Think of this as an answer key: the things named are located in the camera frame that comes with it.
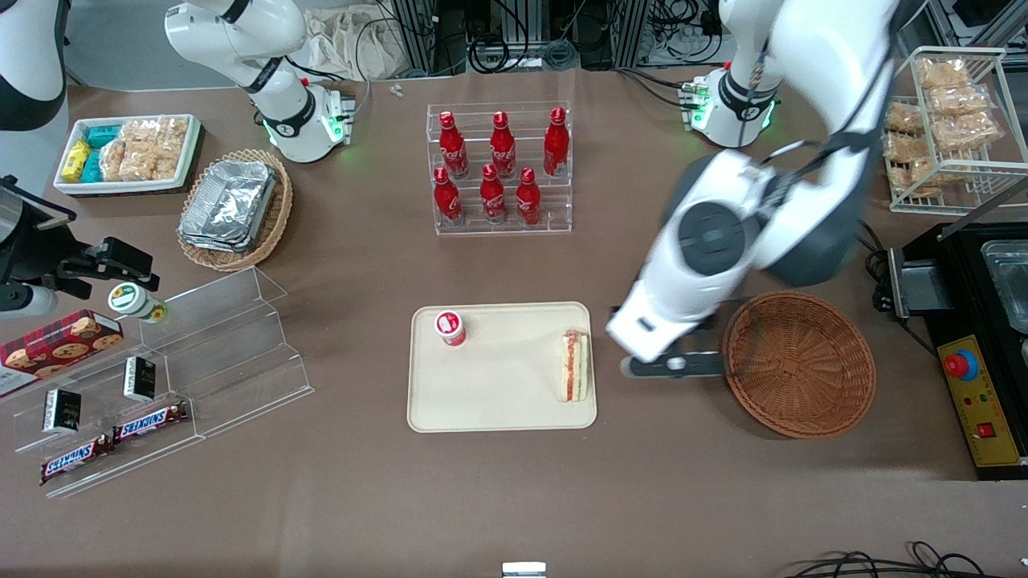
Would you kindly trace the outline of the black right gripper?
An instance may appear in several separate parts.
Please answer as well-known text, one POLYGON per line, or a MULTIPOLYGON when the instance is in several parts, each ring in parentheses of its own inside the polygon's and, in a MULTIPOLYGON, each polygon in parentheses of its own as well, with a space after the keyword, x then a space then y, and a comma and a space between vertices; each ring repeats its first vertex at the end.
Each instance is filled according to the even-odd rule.
POLYGON ((33 204, 38 198, 19 188, 14 177, 2 179, 1 268, 3 299, 32 299, 34 289, 49 289, 88 299, 91 284, 80 273, 62 266, 82 261, 85 277, 98 270, 101 279, 122 279, 147 291, 159 290, 159 275, 152 273, 152 256, 118 240, 103 238, 89 246, 74 237, 67 221, 72 214, 56 218, 33 204), (56 226, 45 227, 52 220, 56 226))

